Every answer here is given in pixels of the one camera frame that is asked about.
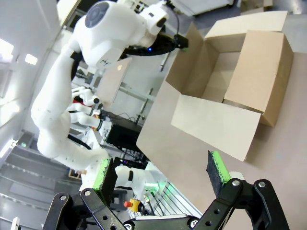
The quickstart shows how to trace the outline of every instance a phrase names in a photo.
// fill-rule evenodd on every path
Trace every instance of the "white wall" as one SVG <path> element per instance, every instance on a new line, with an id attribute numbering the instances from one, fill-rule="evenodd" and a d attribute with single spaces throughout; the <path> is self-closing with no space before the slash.
<path id="1" fill-rule="evenodd" d="M 72 10 L 75 10 L 81 0 L 60 0 L 57 3 L 60 25 L 63 26 Z"/>
<path id="2" fill-rule="evenodd" d="M 0 5 L 0 38 L 14 45 L 13 73 L 7 93 L 0 100 L 0 113 L 6 114 L 10 104 L 20 107 L 19 112 L 7 116 L 0 124 L 1 149 L 3 143 L 19 133 L 24 110 L 31 102 L 37 73 L 60 26 L 56 1 L 1 0 Z M 35 66 L 24 61 L 28 53 L 38 58 Z"/>

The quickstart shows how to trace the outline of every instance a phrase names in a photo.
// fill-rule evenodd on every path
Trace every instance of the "white humanoid robot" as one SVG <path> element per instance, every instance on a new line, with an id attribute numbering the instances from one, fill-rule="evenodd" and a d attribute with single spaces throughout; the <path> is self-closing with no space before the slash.
<path id="1" fill-rule="evenodd" d="M 102 161 L 109 155 L 103 148 L 87 150 L 67 138 L 72 121 L 68 110 L 76 109 L 88 115 L 91 110 L 87 106 L 73 104 L 74 93 L 77 95 L 83 91 L 82 95 L 88 95 L 83 98 L 88 105 L 99 100 L 86 94 L 85 88 L 71 92 L 71 73 L 76 62 L 80 61 L 76 57 L 82 54 L 87 65 L 104 69 L 116 63 L 129 46 L 149 48 L 168 19 L 164 4 L 163 1 L 159 2 L 136 14 L 125 5 L 112 1 L 96 3 L 88 14 L 77 22 L 70 41 L 53 64 L 33 103 L 32 119 L 40 130 L 38 150 L 46 157 L 72 169 L 85 169 L 87 174 L 83 177 L 80 190 L 93 186 Z M 73 121 L 84 119 L 82 123 L 99 126 L 99 119 L 89 117 L 74 117 Z M 129 180 L 131 170 L 134 177 Z M 126 166 L 117 167 L 116 173 L 116 186 L 134 188 L 144 181 L 149 183 L 153 180 L 150 171 L 130 169 Z"/>

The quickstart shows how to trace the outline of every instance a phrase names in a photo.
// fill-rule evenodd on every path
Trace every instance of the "cardboard box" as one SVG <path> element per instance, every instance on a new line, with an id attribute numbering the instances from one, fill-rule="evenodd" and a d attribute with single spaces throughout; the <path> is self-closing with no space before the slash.
<path id="1" fill-rule="evenodd" d="M 151 110 L 164 114 L 159 122 L 165 135 L 177 136 L 183 147 L 183 140 L 191 140 L 184 132 L 244 161 L 260 116 L 273 126 L 283 101 L 293 59 L 278 32 L 286 15 L 277 11 L 220 20 L 205 39 L 192 26 L 188 52 L 177 54 L 161 87 L 165 102 L 155 102 Z M 142 133 L 137 145 L 147 155 Z"/>

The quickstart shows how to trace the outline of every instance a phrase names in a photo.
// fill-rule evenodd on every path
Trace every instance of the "white robot body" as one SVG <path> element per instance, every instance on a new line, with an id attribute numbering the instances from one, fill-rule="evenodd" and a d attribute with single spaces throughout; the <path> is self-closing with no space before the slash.
<path id="1" fill-rule="evenodd" d="M 70 41 L 51 67 L 31 109 L 32 119 L 40 130 L 37 147 L 46 157 L 54 158 L 72 169 L 86 169 L 81 188 L 93 186 L 102 161 L 109 156 L 102 148 L 88 150 L 67 138 L 71 125 L 71 115 L 67 109 L 76 106 L 71 105 L 71 72 L 76 61 L 72 57 L 81 52 L 89 66 L 98 69 L 109 67 L 117 62 L 126 47 L 151 46 L 162 27 L 160 20 L 164 22 L 167 18 L 161 3 L 148 7 L 142 14 L 136 14 L 115 2 L 98 2 L 89 10 L 87 16 L 77 22 Z M 88 102 L 85 102 L 87 105 L 94 103 L 95 98 L 90 92 L 81 97 Z M 98 125 L 98 119 L 87 119 L 89 118 L 81 121 L 91 123 L 93 127 Z M 128 167 L 123 166 L 116 170 L 117 186 L 130 183 L 130 186 L 135 188 L 136 184 L 143 186 L 144 180 L 147 181 L 146 177 L 152 178 L 149 172 L 133 169 L 136 176 L 131 182 Z"/>

